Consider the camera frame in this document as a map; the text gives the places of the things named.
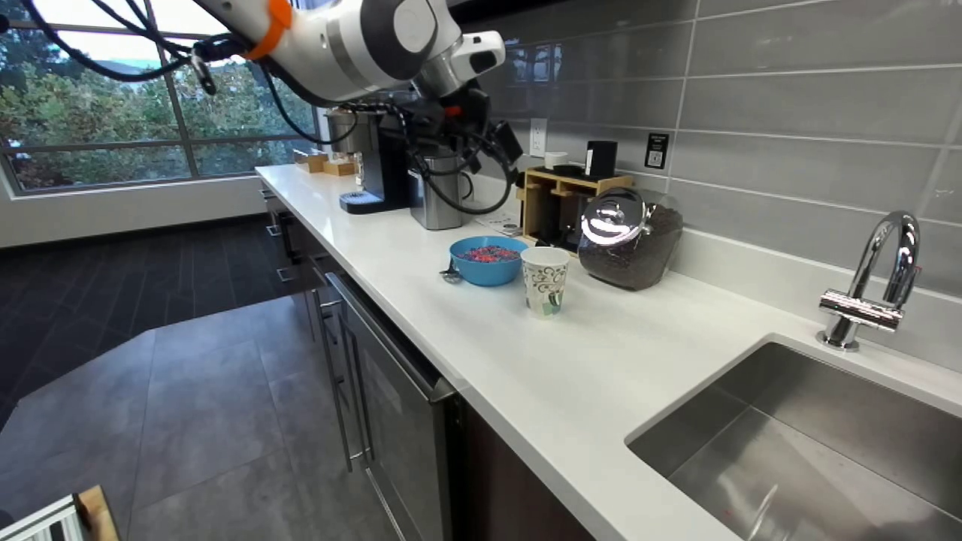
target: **white cup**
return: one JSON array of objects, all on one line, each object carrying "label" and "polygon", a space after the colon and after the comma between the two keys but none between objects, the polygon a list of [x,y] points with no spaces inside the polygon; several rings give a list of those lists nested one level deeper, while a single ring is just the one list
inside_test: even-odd
[{"label": "white cup", "polygon": [[531,247],[520,254],[520,261],[531,309],[544,318],[562,312],[573,254],[558,247]]}]

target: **white countertop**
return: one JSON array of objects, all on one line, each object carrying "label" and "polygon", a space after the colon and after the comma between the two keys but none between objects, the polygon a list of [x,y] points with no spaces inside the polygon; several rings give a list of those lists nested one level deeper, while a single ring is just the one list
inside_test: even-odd
[{"label": "white countertop", "polygon": [[448,245],[499,226],[425,232],[409,211],[353,217],[341,194],[356,180],[302,167],[259,176],[597,539],[738,539],[626,443],[760,340],[962,416],[950,401],[962,396],[962,376],[878,346],[838,354],[815,340],[821,323],[679,274],[621,292],[576,264],[565,312],[534,318],[520,284],[474,288],[440,276]]}]

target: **sink basin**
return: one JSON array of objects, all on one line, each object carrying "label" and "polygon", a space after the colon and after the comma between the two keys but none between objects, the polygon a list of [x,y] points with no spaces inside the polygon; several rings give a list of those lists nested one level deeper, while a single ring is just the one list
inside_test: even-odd
[{"label": "sink basin", "polygon": [[779,343],[630,449],[744,539],[962,539],[962,422]]}]

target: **chrome faucet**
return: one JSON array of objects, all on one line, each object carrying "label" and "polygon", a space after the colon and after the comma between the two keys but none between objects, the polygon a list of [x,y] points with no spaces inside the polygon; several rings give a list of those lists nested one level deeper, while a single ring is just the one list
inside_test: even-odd
[{"label": "chrome faucet", "polygon": [[[880,247],[894,236],[894,230],[900,230],[900,251],[896,251],[889,284],[884,287],[880,300],[865,300],[863,294],[865,294],[871,267],[878,261]],[[865,254],[851,276],[848,292],[831,288],[821,294],[819,308],[832,312],[821,340],[836,349],[856,349],[861,343],[853,340],[853,334],[861,332],[861,325],[896,334],[896,328],[902,325],[902,305],[907,300],[918,276],[918,258],[920,258],[920,222],[907,211],[894,211],[876,226],[865,245]]]}]

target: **stainless steel dishwasher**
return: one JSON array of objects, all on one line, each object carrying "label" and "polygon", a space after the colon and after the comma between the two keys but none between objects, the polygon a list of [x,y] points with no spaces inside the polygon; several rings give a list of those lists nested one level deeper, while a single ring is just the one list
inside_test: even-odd
[{"label": "stainless steel dishwasher", "polygon": [[361,464],[406,541],[452,539],[446,413],[440,371],[344,274],[326,274],[323,340],[347,464]]}]

